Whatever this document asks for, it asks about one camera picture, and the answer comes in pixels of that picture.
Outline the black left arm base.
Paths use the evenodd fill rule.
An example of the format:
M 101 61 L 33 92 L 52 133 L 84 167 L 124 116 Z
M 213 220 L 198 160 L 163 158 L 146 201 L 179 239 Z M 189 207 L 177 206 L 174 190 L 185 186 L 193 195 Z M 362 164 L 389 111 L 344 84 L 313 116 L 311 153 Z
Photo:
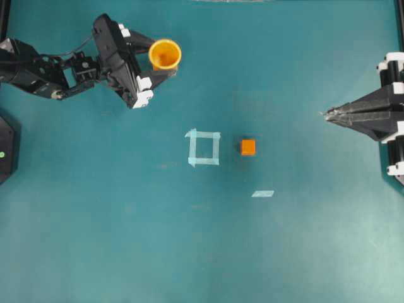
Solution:
M 18 169 L 21 123 L 8 111 L 1 109 L 1 184 Z

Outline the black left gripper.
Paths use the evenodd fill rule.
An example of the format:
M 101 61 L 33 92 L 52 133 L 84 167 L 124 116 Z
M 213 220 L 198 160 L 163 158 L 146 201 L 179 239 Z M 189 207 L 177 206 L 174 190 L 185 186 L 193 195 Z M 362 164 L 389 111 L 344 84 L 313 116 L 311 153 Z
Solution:
M 156 40 L 118 24 L 107 14 L 93 22 L 93 33 L 102 70 L 128 108 L 135 104 L 137 109 L 146 107 L 154 96 L 153 90 L 176 75 L 176 69 L 167 69 L 146 71 L 136 77 L 130 50 L 147 53 Z

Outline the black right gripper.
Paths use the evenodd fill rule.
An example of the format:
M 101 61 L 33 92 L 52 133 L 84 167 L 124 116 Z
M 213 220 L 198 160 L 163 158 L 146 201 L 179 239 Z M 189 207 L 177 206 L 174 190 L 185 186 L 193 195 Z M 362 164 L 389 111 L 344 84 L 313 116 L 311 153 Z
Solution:
M 376 69 L 382 88 L 321 114 L 386 145 L 386 172 L 403 185 L 403 52 L 387 53 Z

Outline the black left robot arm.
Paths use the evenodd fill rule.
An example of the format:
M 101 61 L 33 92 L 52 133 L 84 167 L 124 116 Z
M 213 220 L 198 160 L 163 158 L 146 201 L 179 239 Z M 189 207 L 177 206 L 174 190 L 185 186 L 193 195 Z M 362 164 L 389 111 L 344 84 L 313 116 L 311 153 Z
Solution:
M 182 59 L 170 39 L 153 40 L 126 28 L 107 14 L 93 23 L 98 55 L 81 49 L 67 54 L 39 54 L 16 39 L 1 42 L 1 82 L 44 98 L 63 100 L 106 82 L 130 109 L 146 107 L 154 89 L 176 74 Z

